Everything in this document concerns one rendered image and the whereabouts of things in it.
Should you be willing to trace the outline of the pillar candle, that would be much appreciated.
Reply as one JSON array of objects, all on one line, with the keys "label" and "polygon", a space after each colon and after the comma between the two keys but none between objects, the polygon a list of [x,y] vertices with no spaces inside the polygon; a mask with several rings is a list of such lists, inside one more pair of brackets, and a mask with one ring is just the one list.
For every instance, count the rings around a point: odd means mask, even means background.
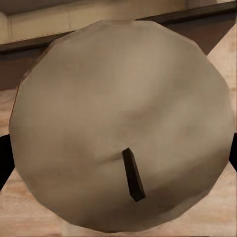
[{"label": "pillar candle", "polygon": [[38,203],[103,233],[179,218],[228,164],[227,82],[198,44],[152,21],[100,20],[21,77],[8,125]]}]

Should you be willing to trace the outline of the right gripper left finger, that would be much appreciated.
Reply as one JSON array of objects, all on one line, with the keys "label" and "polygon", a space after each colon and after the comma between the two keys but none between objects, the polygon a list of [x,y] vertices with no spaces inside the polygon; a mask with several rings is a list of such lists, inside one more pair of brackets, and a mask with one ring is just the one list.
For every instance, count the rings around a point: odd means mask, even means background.
[{"label": "right gripper left finger", "polygon": [[0,137],[0,191],[15,168],[10,136]]}]

